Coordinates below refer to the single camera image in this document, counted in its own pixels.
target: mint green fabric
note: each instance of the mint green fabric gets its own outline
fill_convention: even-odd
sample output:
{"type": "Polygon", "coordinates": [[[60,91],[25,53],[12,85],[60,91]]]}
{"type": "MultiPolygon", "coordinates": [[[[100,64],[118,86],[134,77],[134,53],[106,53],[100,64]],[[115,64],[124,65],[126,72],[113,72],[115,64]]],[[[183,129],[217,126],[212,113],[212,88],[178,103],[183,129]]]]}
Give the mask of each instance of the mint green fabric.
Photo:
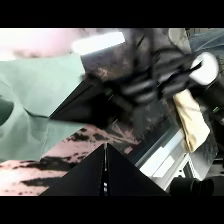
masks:
{"type": "Polygon", "coordinates": [[[0,62],[0,161],[40,160],[83,127],[48,117],[80,83],[76,54],[0,62]]]}

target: beige cloth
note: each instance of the beige cloth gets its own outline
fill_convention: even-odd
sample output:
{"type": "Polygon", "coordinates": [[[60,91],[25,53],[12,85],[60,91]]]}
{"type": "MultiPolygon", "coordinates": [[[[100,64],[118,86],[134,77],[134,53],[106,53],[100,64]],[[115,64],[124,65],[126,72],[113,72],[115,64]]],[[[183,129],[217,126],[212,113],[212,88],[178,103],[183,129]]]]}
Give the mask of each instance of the beige cloth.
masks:
{"type": "Polygon", "coordinates": [[[188,150],[194,152],[204,143],[210,129],[189,90],[184,90],[173,98],[183,125],[188,150]]]}

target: white circular object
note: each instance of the white circular object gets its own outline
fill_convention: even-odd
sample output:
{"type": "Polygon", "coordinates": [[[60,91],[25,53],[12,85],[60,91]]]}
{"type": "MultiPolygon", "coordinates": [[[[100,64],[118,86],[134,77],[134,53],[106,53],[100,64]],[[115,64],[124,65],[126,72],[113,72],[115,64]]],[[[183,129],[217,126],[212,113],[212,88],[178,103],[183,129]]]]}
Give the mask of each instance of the white circular object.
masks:
{"type": "Polygon", "coordinates": [[[191,68],[200,62],[202,62],[201,68],[193,71],[190,77],[201,85],[209,85],[216,79],[219,72],[217,59],[213,54],[203,52],[193,61],[191,68]]]}

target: towel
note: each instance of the towel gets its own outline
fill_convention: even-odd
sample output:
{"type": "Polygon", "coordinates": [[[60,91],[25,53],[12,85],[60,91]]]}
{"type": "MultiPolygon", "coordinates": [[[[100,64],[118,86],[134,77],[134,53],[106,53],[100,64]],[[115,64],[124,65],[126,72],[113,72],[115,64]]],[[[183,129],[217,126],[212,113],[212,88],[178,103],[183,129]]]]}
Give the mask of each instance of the towel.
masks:
{"type": "Polygon", "coordinates": [[[210,129],[189,90],[184,90],[173,98],[185,132],[187,149],[194,152],[205,142],[210,129]]]}
{"type": "Polygon", "coordinates": [[[84,72],[76,54],[0,61],[0,161],[40,160],[83,127],[46,117],[78,86],[84,72]]]}

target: bright light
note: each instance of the bright light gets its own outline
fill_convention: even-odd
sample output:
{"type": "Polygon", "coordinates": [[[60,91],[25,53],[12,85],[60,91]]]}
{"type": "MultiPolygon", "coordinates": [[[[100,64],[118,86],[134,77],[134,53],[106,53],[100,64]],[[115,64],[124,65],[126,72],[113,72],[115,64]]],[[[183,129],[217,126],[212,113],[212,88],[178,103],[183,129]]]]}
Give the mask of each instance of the bright light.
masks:
{"type": "Polygon", "coordinates": [[[113,32],[75,41],[72,50],[80,55],[86,55],[124,42],[122,32],[113,32]]]}

